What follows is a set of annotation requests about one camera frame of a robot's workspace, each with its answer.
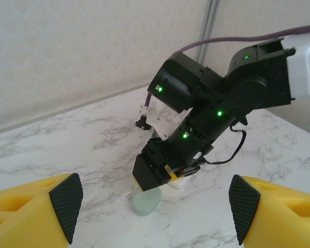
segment white marble surface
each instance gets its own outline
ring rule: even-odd
[[[0,134],[0,190],[60,173],[79,173],[83,189],[71,247],[238,247],[228,202],[234,174],[310,193],[310,134],[260,110],[248,116],[247,139],[226,165],[206,165],[182,190],[161,187],[146,217],[131,197],[136,155],[150,137],[134,126],[146,89],[136,90]],[[161,116],[179,117],[156,102]],[[240,134],[226,131],[207,156],[230,157]]]

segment black cable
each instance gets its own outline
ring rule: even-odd
[[[233,129],[233,124],[231,124],[231,126],[229,126],[229,129],[232,131],[232,132],[235,132],[235,133],[238,133],[238,132],[241,132],[242,133],[242,138],[241,138],[241,141],[240,141],[240,144],[238,145],[237,149],[235,150],[235,152],[233,153],[233,155],[228,159],[228,160],[225,160],[225,161],[218,161],[218,162],[209,162],[208,160],[205,159],[205,157],[203,157],[204,161],[207,163],[207,164],[226,164],[228,162],[230,162],[237,154],[238,152],[240,151],[241,147],[243,146],[243,143],[244,141],[246,140],[246,137],[247,137],[247,132],[244,131],[244,130],[235,130]]]

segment white wall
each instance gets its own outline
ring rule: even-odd
[[[206,0],[0,1],[0,130],[148,83],[198,39],[205,8]]]
[[[310,24],[310,0],[222,0],[212,37],[256,36]],[[206,65],[225,75],[232,56],[250,43],[209,45]],[[310,97],[269,109],[310,132]]]

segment robotic arm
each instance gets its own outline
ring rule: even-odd
[[[187,117],[166,139],[152,137],[136,157],[133,176],[143,191],[189,176],[207,161],[212,143],[255,109],[290,104],[310,95],[310,34],[249,46],[219,76],[181,52],[161,67],[148,92]],[[150,129],[146,116],[137,126]]]

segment black textured pad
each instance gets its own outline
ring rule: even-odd
[[[229,187],[228,197],[239,245],[241,245],[253,222],[260,200],[260,193],[242,177],[234,175]]]
[[[83,187],[79,175],[71,174],[49,194],[57,219],[71,244],[83,199]]]

